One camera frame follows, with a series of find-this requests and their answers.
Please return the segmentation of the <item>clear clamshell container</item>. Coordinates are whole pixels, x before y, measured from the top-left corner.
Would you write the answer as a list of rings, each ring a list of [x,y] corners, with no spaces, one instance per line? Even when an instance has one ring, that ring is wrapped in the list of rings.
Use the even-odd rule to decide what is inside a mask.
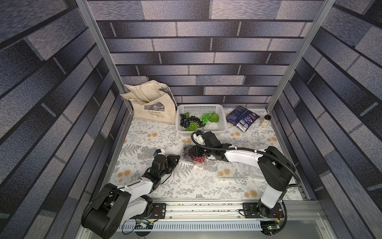
[[[185,144],[182,151],[182,159],[187,163],[196,165],[203,165],[206,160],[206,156],[203,155],[203,150],[196,145]]]
[[[224,155],[228,161],[217,163],[219,179],[265,179],[258,164],[261,154],[245,150],[228,150]]]

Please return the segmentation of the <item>green grape bunch front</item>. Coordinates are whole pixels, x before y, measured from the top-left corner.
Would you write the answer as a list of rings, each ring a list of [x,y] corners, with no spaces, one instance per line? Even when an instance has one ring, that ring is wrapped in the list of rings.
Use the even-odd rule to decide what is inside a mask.
[[[195,131],[199,128],[199,124],[197,124],[196,122],[194,121],[191,121],[189,126],[186,128],[186,131]]]

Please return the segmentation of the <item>green grape bunch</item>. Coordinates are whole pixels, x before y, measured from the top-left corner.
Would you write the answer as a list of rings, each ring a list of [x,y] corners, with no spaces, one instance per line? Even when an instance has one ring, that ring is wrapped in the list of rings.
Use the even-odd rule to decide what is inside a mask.
[[[196,122],[194,121],[191,121],[189,126],[186,128],[186,131],[195,131],[199,128],[199,124],[197,124]]]
[[[216,112],[207,113],[201,117],[201,121],[203,124],[207,124],[207,122],[219,122],[219,115]]]

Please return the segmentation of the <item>red grape bunch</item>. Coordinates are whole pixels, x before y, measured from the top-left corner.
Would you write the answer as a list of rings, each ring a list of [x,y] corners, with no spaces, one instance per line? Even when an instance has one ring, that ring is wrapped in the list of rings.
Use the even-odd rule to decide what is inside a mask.
[[[206,157],[205,156],[200,156],[200,157],[192,156],[192,160],[193,160],[193,163],[195,163],[195,164],[203,165],[205,160],[206,160]]]

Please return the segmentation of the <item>dark purple grape bunch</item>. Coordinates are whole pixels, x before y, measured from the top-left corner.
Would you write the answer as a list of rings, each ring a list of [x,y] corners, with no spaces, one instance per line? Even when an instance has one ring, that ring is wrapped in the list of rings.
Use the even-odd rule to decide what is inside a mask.
[[[193,160],[193,155],[192,155],[192,150],[193,146],[192,145],[186,145],[184,148],[183,148],[183,157],[184,159],[187,159],[187,160]]]

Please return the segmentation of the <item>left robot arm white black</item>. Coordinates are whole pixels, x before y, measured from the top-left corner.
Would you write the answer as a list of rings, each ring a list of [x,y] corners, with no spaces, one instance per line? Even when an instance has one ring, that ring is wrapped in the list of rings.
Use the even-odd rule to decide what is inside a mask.
[[[179,160],[179,155],[165,156],[157,150],[151,167],[137,181],[125,186],[106,184],[83,211],[81,226],[109,239],[126,220],[150,215],[153,200],[148,194],[158,188],[162,177],[174,171]]]

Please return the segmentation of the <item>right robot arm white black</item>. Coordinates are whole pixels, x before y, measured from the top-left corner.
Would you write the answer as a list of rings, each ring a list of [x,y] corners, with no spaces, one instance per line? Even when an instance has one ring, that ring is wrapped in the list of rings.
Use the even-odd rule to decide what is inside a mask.
[[[257,217],[270,218],[276,215],[281,218],[287,215],[286,211],[278,211],[276,205],[283,201],[289,188],[300,186],[301,180],[296,168],[276,147],[249,149],[222,144],[214,133],[200,130],[193,132],[191,139],[195,144],[193,154],[196,156],[211,156],[215,160],[243,163],[261,170],[267,186],[257,203]]]

